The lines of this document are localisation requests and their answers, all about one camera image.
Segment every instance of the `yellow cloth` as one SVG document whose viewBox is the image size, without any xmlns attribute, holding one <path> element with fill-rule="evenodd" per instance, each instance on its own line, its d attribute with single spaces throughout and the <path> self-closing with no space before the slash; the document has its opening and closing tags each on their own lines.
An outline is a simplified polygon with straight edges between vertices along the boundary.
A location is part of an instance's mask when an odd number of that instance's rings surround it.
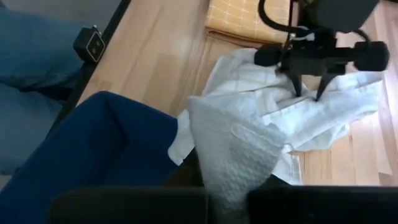
<svg viewBox="0 0 398 224">
<path fill-rule="evenodd" d="M 272 20 L 287 25 L 289 2 L 290 0 L 267 0 L 267 15 Z M 227 39 L 240 38 L 245 42 L 284 43 L 287 33 L 274 30 L 261 21 L 257 13 L 258 3 L 258 0 L 210 0 L 206 19 L 207 33 L 216 34 L 215 37 L 227 35 Z"/>
</svg>

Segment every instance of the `white cloth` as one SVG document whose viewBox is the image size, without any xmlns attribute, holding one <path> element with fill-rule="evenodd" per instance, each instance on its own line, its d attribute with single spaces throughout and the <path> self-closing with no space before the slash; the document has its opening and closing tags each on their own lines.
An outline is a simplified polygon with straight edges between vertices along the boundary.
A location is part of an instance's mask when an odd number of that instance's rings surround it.
<svg viewBox="0 0 398 224">
<path fill-rule="evenodd" d="M 230 102 L 231 96 L 252 99 L 255 108 L 251 109 L 256 110 L 259 122 L 264 126 L 275 124 L 287 136 L 286 143 L 296 151 L 328 149 L 335 139 L 348 133 L 350 122 L 377 111 L 379 73 L 357 72 L 336 77 L 320 101 L 315 102 L 316 91 L 309 91 L 303 85 L 302 96 L 297 98 L 285 75 L 275 74 L 274 67 L 255 65 L 255 52 L 255 49 L 239 49 L 220 57 L 202 97 L 218 96 L 219 101 L 225 98 L 226 102 Z M 231 106 L 235 106 L 236 111 L 245 110 L 244 104 Z M 169 148 L 171 160 L 181 164 L 195 146 L 194 139 L 189 113 L 185 110 L 178 117 L 177 137 Z M 290 184 L 302 184 L 299 159 L 289 151 L 284 150 L 273 174 Z"/>
<path fill-rule="evenodd" d="M 206 191 L 217 223 L 248 223 L 245 199 L 272 173 L 285 143 L 275 125 L 263 125 L 249 95 L 192 97 L 190 124 Z"/>
</svg>

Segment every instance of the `blue jeans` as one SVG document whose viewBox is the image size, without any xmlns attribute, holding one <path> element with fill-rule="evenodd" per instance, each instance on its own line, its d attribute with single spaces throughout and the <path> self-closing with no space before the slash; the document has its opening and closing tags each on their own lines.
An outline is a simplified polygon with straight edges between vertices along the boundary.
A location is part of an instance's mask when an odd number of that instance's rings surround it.
<svg viewBox="0 0 398 224">
<path fill-rule="evenodd" d="M 158 186 L 177 168 L 177 120 L 108 92 L 83 102 L 0 193 L 0 223 L 44 224 L 51 200 L 87 186 Z"/>
<path fill-rule="evenodd" d="M 0 174 L 12 174 L 46 137 L 62 103 L 37 89 L 72 87 L 81 24 L 0 8 Z"/>
</svg>

